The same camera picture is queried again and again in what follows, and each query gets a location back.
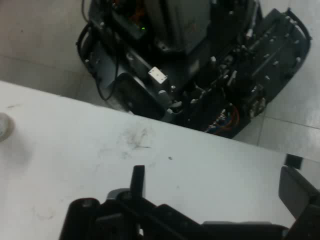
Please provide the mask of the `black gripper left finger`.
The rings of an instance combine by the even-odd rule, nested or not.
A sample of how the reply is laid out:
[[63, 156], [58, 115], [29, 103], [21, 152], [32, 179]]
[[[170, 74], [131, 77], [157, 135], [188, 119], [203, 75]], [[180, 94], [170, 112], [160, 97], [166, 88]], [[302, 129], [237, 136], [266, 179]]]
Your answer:
[[133, 167], [129, 188], [110, 192], [105, 202], [73, 201], [61, 240], [198, 240], [200, 225], [167, 204], [144, 198], [145, 166]]

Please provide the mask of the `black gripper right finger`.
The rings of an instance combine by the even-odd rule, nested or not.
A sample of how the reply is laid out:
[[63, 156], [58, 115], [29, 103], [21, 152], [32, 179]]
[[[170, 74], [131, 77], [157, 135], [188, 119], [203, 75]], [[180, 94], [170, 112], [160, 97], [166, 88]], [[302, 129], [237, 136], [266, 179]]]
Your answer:
[[294, 217], [285, 240], [318, 240], [320, 238], [320, 191], [295, 168], [283, 166], [278, 195]]

